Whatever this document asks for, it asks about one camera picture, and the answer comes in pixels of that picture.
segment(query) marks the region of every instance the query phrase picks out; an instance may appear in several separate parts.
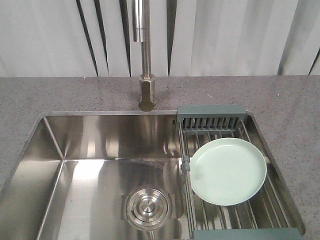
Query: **sink drain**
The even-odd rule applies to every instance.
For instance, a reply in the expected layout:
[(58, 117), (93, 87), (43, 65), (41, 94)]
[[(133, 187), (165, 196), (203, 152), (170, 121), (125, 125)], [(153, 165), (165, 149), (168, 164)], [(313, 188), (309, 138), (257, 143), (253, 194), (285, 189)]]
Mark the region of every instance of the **sink drain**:
[(153, 188), (145, 188), (134, 193), (128, 200), (128, 220), (142, 230), (159, 228), (170, 214), (169, 198)]

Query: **faucet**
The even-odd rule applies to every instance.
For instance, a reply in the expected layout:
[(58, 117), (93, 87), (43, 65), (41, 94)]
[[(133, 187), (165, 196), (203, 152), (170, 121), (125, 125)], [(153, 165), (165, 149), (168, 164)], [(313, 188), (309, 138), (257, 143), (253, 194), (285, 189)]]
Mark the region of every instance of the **faucet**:
[(142, 74), (139, 77), (139, 108), (144, 112), (150, 112), (156, 106), (156, 77), (151, 73), (149, 0), (132, 0), (132, 27), (133, 41), (141, 43)]

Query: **plate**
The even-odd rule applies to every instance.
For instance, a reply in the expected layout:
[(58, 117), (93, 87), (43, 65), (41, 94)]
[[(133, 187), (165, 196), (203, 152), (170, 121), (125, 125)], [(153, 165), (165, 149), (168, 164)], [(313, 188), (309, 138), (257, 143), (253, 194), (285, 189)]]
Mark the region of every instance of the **plate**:
[(203, 145), (190, 160), (192, 190), (220, 206), (242, 203), (262, 187), (267, 175), (263, 154), (239, 138), (219, 138)]

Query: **countertop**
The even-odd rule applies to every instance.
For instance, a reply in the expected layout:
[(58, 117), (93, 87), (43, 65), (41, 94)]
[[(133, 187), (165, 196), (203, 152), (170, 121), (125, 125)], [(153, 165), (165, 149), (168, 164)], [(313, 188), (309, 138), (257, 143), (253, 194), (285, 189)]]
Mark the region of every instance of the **countertop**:
[[(306, 227), (320, 235), (320, 75), (158, 77), (156, 110), (242, 104), (253, 113)], [(0, 189), (37, 117), (51, 111), (139, 110), (137, 77), (0, 78)]]

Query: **curtain fold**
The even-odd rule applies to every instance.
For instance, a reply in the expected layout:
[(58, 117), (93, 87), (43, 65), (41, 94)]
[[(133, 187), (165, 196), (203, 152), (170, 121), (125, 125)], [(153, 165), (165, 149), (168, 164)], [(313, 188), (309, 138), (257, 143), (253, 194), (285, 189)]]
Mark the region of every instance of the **curtain fold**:
[(320, 1), (299, 0), (279, 75), (308, 75), (320, 48)]
[(98, 75), (99, 77), (109, 77), (107, 59), (99, 28), (95, 2), (93, 0), (80, 0), (80, 3), (93, 49)]
[[(276, 75), (297, 3), (298, 0), (198, 0), (190, 75)], [(176, 22), (175, 29), (183, 23)], [(175, 34), (173, 46), (182, 44), (180, 47), (186, 49), (187, 43), (179, 40)], [(179, 64), (171, 61), (172, 76), (176, 76)]]
[[(319, 0), (168, 1), (150, 0), (156, 77), (320, 74)], [(132, 0), (3, 0), (0, 21), (0, 77), (142, 73)]]
[(196, 0), (177, 0), (170, 76), (190, 76), (194, 42)]
[(119, 0), (100, 0), (110, 77), (129, 77), (129, 66)]
[(0, 3), (1, 77), (96, 77), (76, 1)]

